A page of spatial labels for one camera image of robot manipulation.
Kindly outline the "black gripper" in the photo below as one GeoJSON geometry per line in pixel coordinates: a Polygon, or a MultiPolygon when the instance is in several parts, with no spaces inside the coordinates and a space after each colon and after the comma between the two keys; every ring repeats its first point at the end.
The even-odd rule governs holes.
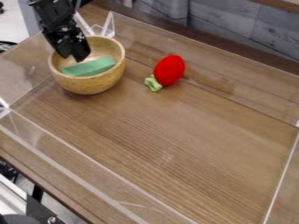
{"type": "Polygon", "coordinates": [[[69,55],[81,62],[90,54],[86,37],[77,27],[73,14],[40,15],[41,34],[54,52],[66,58],[69,55]]]}

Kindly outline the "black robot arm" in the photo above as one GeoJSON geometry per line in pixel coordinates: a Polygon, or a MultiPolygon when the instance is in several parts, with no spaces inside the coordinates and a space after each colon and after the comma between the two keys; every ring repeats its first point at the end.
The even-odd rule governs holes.
{"type": "Polygon", "coordinates": [[[54,52],[81,62],[90,54],[89,43],[74,21],[74,7],[70,0],[28,0],[38,16],[41,34],[54,52]]]}

